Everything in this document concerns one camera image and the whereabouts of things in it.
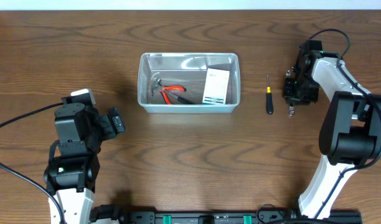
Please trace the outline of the small black orange hammer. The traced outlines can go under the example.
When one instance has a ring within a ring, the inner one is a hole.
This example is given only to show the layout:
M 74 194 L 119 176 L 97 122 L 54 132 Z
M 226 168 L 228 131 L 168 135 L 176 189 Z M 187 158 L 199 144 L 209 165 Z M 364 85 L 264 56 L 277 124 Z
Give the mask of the small black orange hammer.
M 172 104 L 172 102 L 169 99 L 170 97 L 184 105 L 194 105 L 194 102 L 192 102 L 191 100 L 188 100 L 174 93 L 174 91 L 185 92 L 186 89 L 183 86 L 180 86 L 180 85 L 165 86 L 161 82 L 162 82 L 161 78 L 157 78 L 156 81 L 151 85 L 152 96 L 154 95 L 155 91 L 158 91 L 162 95 L 163 100 L 165 104 L 167 105 Z

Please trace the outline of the red handled pliers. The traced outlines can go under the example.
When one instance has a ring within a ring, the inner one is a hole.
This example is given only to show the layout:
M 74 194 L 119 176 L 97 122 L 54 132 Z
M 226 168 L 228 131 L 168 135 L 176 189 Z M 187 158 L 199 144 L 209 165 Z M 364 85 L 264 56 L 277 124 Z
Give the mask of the red handled pliers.
M 186 99 L 174 94 L 175 91 L 179 92 L 185 92 L 186 89 L 183 86 L 180 85 L 174 85 L 174 86 L 158 86 L 157 89 L 162 94 L 162 97 L 164 99 L 165 104 L 171 105 L 171 101 L 169 100 L 169 96 L 172 98 L 175 98 L 178 102 L 182 104 L 187 104 Z

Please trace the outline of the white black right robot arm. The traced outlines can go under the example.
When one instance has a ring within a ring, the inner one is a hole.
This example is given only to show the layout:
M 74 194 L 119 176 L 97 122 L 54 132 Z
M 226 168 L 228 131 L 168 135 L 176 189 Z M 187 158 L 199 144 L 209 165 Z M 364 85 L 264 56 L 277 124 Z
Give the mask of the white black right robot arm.
M 320 89 L 330 101 L 319 133 L 321 158 L 298 206 L 303 216 L 322 220 L 350 177 L 381 156 L 381 95 L 357 83 L 338 54 L 300 52 L 286 72 L 286 103 L 317 102 Z

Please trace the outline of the black yellow screwdriver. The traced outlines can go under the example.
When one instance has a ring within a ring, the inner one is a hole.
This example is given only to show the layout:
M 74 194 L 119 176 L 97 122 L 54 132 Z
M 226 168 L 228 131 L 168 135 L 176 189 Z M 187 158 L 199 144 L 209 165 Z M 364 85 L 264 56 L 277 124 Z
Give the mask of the black yellow screwdriver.
M 274 113 L 274 106 L 273 106 L 273 99 L 272 99 L 272 92 L 270 88 L 270 77 L 269 75 L 266 76 L 266 112 L 267 114 L 271 115 Z

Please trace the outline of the silver wrench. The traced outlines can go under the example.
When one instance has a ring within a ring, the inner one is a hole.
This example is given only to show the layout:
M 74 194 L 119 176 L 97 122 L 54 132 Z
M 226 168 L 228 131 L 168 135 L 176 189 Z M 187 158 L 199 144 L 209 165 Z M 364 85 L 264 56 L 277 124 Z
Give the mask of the silver wrench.
M 289 78 L 290 76 L 291 76 L 291 71 L 290 71 L 290 70 L 287 70 L 287 71 L 286 71 L 286 77 Z M 290 105 L 289 105 L 289 111 L 288 111 L 288 114 L 289 114 L 289 117 L 294 116 L 295 112 L 294 112 L 294 105 L 293 105 L 293 104 L 290 104 Z

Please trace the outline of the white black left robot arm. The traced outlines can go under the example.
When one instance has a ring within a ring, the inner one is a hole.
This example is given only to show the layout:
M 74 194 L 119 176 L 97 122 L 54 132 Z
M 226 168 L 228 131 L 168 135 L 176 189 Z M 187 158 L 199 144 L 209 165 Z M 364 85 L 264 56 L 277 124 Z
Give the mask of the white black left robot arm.
M 95 181 L 100 169 L 98 153 L 103 141 L 125 132 L 117 108 L 100 115 L 89 93 L 68 96 L 57 108 L 58 139 L 51 145 L 44 172 L 52 223 L 59 223 L 59 211 L 66 223 L 91 223 Z

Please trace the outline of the clear plastic container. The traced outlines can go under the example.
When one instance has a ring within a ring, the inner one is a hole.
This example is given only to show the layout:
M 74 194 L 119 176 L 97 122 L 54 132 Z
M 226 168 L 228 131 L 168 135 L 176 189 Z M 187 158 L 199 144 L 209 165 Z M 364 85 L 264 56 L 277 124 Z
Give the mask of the clear plastic container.
M 224 105 L 204 105 L 205 79 L 208 68 L 230 72 Z M 165 104 L 160 92 L 151 95 L 151 85 L 161 78 L 165 86 L 180 85 L 186 91 L 174 93 L 194 102 L 184 105 L 169 98 Z M 148 113 L 231 113 L 240 103 L 240 67 L 234 53 L 145 53 L 138 74 L 138 103 Z

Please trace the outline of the white blue cardboard box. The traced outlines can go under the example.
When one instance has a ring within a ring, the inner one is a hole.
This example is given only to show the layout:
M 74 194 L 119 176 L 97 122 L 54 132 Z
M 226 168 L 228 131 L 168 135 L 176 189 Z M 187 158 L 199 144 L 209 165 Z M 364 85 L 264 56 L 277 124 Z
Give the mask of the white blue cardboard box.
M 208 68 L 202 103 L 204 105 L 224 105 L 227 97 L 227 88 L 230 72 Z

